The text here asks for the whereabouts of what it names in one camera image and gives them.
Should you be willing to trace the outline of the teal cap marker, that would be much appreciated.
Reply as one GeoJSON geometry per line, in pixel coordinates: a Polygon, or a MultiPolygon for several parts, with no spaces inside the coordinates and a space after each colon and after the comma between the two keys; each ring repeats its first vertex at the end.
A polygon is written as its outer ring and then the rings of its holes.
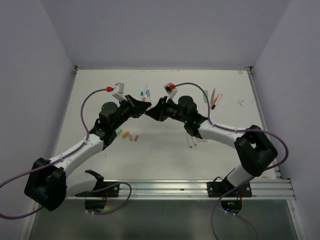
{"type": "Polygon", "coordinates": [[[141,100],[142,102],[145,101],[145,93],[144,93],[143,91],[140,92],[140,100],[141,100]]]}

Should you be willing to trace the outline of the orange cap marker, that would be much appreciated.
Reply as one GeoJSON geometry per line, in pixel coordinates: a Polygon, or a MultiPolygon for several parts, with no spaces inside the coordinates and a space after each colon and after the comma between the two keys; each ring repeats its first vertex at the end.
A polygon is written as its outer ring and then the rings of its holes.
{"type": "Polygon", "coordinates": [[[147,98],[147,90],[148,90],[148,86],[145,85],[144,86],[144,92],[143,92],[143,97],[146,99],[147,98]]]}

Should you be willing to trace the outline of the orange highlighter cap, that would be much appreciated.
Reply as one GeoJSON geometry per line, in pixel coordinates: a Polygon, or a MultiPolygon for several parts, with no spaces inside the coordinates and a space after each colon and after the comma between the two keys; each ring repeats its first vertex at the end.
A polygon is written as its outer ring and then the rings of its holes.
{"type": "Polygon", "coordinates": [[[121,134],[121,137],[122,138],[125,138],[129,135],[129,132],[128,131],[125,131],[124,133],[121,134]]]}

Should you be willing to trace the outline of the red cap marker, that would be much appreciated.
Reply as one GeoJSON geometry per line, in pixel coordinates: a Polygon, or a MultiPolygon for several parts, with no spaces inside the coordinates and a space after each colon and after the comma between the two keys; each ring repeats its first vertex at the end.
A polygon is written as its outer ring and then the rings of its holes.
{"type": "Polygon", "coordinates": [[[188,135],[187,132],[185,132],[185,136],[186,136],[186,140],[187,140],[187,143],[188,143],[188,147],[189,147],[190,149],[192,149],[192,148],[193,148],[193,145],[192,145],[192,143],[191,143],[190,136],[188,135]]]}

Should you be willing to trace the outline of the purple grey marker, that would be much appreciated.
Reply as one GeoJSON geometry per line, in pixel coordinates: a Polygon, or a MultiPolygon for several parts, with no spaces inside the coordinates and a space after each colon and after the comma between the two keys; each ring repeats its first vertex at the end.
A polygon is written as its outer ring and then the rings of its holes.
{"type": "Polygon", "coordinates": [[[215,93],[216,93],[216,88],[214,87],[210,97],[210,104],[212,104],[215,99],[215,93]]]}

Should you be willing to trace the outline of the blue cap marker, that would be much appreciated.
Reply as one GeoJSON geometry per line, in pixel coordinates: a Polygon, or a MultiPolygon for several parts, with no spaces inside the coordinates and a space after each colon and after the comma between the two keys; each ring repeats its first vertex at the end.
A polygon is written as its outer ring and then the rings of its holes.
{"type": "Polygon", "coordinates": [[[146,99],[147,99],[148,102],[150,102],[150,103],[152,102],[151,94],[150,94],[150,90],[149,89],[146,90],[146,99]]]}

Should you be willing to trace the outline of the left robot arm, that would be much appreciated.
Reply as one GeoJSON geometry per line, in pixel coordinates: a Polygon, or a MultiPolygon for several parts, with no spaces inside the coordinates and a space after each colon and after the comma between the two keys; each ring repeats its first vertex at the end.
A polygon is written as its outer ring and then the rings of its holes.
{"type": "Polygon", "coordinates": [[[57,209],[69,196],[85,192],[95,197],[101,195],[104,178],[95,171],[86,170],[81,182],[72,183],[68,178],[85,161],[110,146],[123,123],[129,118],[139,118],[150,106],[150,102],[130,95],[119,104],[104,103],[93,128],[82,141],[49,160],[39,158],[34,162],[24,194],[49,211],[57,209]]]}

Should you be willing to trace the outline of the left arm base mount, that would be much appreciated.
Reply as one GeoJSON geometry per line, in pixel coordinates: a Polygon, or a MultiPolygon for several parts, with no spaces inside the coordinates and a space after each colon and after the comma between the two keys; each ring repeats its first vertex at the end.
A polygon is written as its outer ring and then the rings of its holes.
{"type": "Polygon", "coordinates": [[[85,210],[88,211],[91,215],[103,216],[109,215],[111,213],[117,212],[126,206],[131,198],[133,192],[132,186],[128,182],[123,181],[99,181],[93,190],[83,191],[75,194],[75,197],[84,197],[84,198],[99,198],[97,203],[94,203],[94,200],[85,200],[84,207],[85,210]],[[120,192],[120,186],[125,185],[129,189],[129,193],[127,198],[124,200],[122,204],[115,208],[106,208],[106,203],[108,198],[118,198],[120,192]]]}

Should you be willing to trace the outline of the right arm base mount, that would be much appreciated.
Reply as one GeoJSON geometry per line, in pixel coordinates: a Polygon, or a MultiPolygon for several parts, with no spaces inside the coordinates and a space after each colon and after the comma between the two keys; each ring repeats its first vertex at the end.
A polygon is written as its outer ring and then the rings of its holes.
{"type": "MultiPolygon", "coordinates": [[[[226,179],[222,179],[219,176],[206,183],[209,198],[220,198],[234,188],[231,183],[228,183],[226,179]]],[[[230,198],[229,200],[224,200],[223,197],[219,202],[219,206],[228,213],[238,214],[243,207],[243,198],[251,198],[252,196],[251,185],[246,183],[226,195],[225,198],[230,198]]]]}

